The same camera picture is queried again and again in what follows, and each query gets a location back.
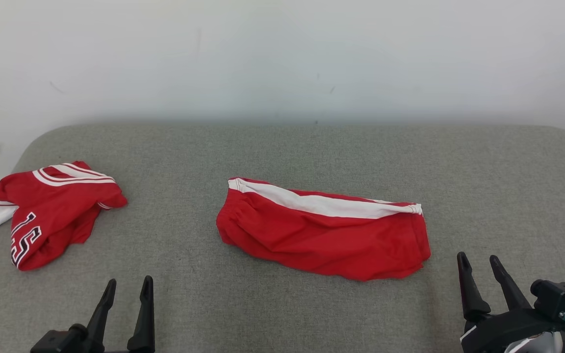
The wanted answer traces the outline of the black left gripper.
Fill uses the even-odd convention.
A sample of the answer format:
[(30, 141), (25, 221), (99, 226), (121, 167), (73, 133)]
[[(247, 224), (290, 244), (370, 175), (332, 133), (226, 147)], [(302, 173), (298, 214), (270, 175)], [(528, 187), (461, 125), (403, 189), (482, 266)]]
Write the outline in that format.
[(140, 309), (135, 324), (133, 336), (128, 340), (127, 349), (108, 350), (103, 345), (105, 326), (108, 312), (113, 306), (116, 294), (116, 279), (111, 279), (99, 303), (88, 322), (87, 340), (75, 342), (74, 346), (67, 347), (67, 353), (154, 353), (155, 352), (155, 326), (154, 326), (154, 281), (151, 276), (145, 276), (141, 288)]

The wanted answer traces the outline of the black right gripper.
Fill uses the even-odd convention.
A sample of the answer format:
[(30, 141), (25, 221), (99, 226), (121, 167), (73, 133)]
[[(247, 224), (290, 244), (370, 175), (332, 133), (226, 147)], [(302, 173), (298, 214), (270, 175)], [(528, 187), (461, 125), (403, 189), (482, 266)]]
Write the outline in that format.
[(462, 339), (463, 353), (500, 353), (514, 342), (540, 335), (545, 331), (565, 329), (564, 321), (551, 320), (539, 311), (531, 309), (531, 304), (496, 255), (489, 257), (489, 263), (510, 311), (489, 317), (491, 308), (478, 291), (468, 257), (465, 252), (460, 251), (457, 254), (457, 267), (462, 315), (467, 322), (479, 322), (473, 331)]

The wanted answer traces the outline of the red Bulls basketball jersey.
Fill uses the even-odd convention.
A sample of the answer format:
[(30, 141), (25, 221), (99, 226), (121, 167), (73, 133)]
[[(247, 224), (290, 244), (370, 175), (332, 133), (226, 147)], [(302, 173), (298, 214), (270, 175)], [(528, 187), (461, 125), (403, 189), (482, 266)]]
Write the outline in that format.
[(10, 259), (20, 271), (43, 267), (90, 237), (102, 210), (126, 206), (115, 179), (83, 161), (0, 180), (0, 225), (10, 222)]

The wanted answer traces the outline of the red shorts with white stripe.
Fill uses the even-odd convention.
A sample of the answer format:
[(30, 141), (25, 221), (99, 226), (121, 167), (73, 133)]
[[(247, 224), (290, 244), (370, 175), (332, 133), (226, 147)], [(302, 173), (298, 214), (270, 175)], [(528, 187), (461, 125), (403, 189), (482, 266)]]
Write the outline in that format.
[(404, 278), (432, 252), (422, 206), (231, 178), (224, 243), (295, 270), (355, 281)]

